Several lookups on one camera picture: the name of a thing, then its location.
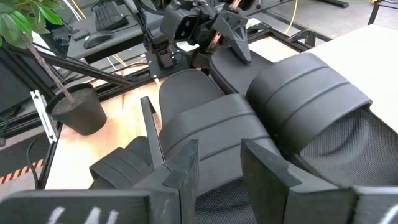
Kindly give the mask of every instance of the plant stem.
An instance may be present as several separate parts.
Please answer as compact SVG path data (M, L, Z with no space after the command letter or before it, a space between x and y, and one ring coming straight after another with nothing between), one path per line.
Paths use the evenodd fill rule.
M38 53L37 49L33 46L33 44L29 41L29 39L25 36L25 34L21 34L22 40L25 42L26 47L32 52L33 56L36 58L36 61L44 68L44 70L47 72L47 74L50 76L50 78L55 82L56 86L62 91L62 93L65 95L69 103L72 105L75 103L75 99L72 97L72 95L68 92L68 90L62 85L60 79L54 75L54 73L51 71L49 65L45 62L44 58L40 56Z

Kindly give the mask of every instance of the yellow cable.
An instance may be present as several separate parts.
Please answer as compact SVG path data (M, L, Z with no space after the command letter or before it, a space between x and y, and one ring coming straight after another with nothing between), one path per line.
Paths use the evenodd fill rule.
M290 24L289 24L288 28L286 29L285 34L288 33L288 31L290 30L290 28L292 28L292 24L293 24L293 21L294 21L294 17L296 16L297 3L298 3L298 1L299 1L299 0L296 0L296 2L295 2L295 4L294 4L294 11L293 11L292 20L290 21Z
M115 56L120 60L120 63L121 63L122 65L127 66L127 64L124 63L124 61L123 61L117 54L115 54Z
M80 14L86 19L86 16L85 16L84 13L80 10L79 6L77 6L75 0L72 0L72 3L76 6L77 10L79 10Z

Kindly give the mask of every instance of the computer mouse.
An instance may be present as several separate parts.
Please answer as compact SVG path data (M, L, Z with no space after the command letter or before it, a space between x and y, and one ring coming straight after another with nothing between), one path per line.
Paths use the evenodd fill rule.
M91 34L88 37L86 37L83 47L85 49L95 47L98 44L100 44L106 40L109 40L110 38L112 38L112 36L113 36L112 31L102 30L102 31L96 32L96 33Z

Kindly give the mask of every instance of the potted plant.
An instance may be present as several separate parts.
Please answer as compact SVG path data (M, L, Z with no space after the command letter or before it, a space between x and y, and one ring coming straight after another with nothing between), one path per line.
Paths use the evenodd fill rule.
M62 9L62 0L0 0L0 47L4 40L13 46L28 48L36 61L61 90L46 107L46 112L82 135L95 133L106 122L96 92L90 84L70 88L62 85L49 65L33 46L32 32L48 34L46 20L62 25L52 9Z

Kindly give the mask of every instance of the desk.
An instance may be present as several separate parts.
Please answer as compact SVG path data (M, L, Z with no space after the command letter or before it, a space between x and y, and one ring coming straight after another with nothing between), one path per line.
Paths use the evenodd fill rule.
M398 96L398 88L394 89L395 82L392 81L394 72L398 72L394 65L395 58L385 57L384 54L398 51L398 46L389 45L397 37L396 30L371 25L309 50L371 97L374 100L372 110L390 126L394 125L390 119L394 119L395 112L398 112L398 106L395 107L393 101L394 96ZM384 43L374 41L381 38L385 39ZM297 54L271 37L251 44L250 48L272 62ZM372 63L374 58L380 58L387 65L381 68ZM64 126L46 189L87 189L93 181L88 170L90 165L117 147L127 146L136 136L146 135L140 98L149 96L157 114L160 114L159 86L153 82L102 102L108 121L101 130L90 136L80 136ZM158 116L155 116L155 124L159 131L161 123Z
M85 58L87 63L93 63L101 60L102 58L106 58L119 53L122 50L126 50L130 47L140 44L142 42L141 26L135 20L135 18L131 16L132 14L126 5L120 5L119 8L124 15L130 15L127 16L129 21L128 25L113 30L113 32L116 33L111 39L90 49L83 48L85 41L84 39L74 41L71 38L67 55L75 59ZM73 29L85 29L90 34L94 34L96 32L95 15L93 14L87 19L77 21L72 26Z

